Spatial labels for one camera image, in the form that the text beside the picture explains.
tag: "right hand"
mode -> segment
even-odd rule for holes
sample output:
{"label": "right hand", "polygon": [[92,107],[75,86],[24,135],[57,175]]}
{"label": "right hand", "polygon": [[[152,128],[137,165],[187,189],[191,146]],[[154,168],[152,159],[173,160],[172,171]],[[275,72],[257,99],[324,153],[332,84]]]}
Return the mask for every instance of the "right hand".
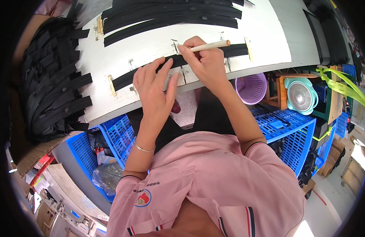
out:
{"label": "right hand", "polygon": [[194,53],[189,49],[189,47],[204,44],[206,44],[204,40],[198,36],[194,36],[185,41],[183,45],[178,45],[177,48],[198,79],[214,95],[218,96],[218,93],[221,92],[223,86],[226,86],[229,83],[226,77],[223,51],[215,48],[205,49]]}

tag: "forearm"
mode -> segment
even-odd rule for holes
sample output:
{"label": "forearm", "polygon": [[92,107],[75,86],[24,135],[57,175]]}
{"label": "forearm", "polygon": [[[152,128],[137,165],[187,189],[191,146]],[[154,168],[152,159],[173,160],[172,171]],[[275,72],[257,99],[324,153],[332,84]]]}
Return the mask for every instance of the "forearm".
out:
{"label": "forearm", "polygon": [[[136,143],[142,149],[152,150],[155,148],[155,141],[157,136],[154,128],[148,126],[147,121],[142,120],[140,122],[138,136],[136,137]],[[137,149],[134,145],[127,158],[126,165],[124,167],[123,176],[134,175],[140,179],[145,179],[150,168],[152,157],[154,152],[145,152]]]}
{"label": "forearm", "polygon": [[250,145],[257,141],[267,142],[251,111],[242,102],[229,81],[214,93],[225,108],[232,128],[245,153]]}

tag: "left hand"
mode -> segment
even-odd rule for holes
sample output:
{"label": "left hand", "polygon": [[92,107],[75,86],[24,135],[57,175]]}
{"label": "left hand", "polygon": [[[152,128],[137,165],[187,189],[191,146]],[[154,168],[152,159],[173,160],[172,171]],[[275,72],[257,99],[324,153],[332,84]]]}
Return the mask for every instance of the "left hand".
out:
{"label": "left hand", "polygon": [[137,89],[142,102],[143,118],[141,127],[156,137],[159,135],[175,102],[177,80],[179,73],[174,74],[168,83],[166,93],[163,92],[167,74],[173,64],[173,59],[168,60],[156,74],[156,69],[165,62],[161,57],[152,63],[140,67],[134,74],[133,84]]}

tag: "silver bracelet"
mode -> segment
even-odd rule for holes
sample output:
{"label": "silver bracelet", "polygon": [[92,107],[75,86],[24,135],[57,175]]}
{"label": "silver bracelet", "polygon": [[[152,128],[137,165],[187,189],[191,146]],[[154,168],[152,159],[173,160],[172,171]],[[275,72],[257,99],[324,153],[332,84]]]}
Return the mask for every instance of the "silver bracelet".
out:
{"label": "silver bracelet", "polygon": [[145,150],[145,149],[141,148],[141,147],[140,147],[140,146],[138,146],[138,144],[136,143],[136,137],[135,137],[135,139],[134,139],[134,143],[135,143],[135,145],[136,145],[136,148],[138,148],[138,150],[142,150],[142,151],[145,151],[145,152],[152,152],[152,151],[155,151],[155,149],[156,149],[156,145],[155,145],[155,148],[154,148],[154,149],[152,149],[152,150]]}

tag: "wooden clip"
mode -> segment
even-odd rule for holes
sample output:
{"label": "wooden clip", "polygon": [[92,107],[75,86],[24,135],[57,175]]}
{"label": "wooden clip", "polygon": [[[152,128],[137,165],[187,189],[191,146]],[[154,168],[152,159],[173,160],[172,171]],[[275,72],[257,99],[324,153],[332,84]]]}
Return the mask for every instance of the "wooden clip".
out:
{"label": "wooden clip", "polygon": [[109,85],[110,85],[110,88],[112,90],[112,94],[114,97],[117,96],[117,93],[115,92],[115,89],[114,89],[114,86],[113,86],[113,78],[111,75],[108,76],[108,79],[109,79]]}

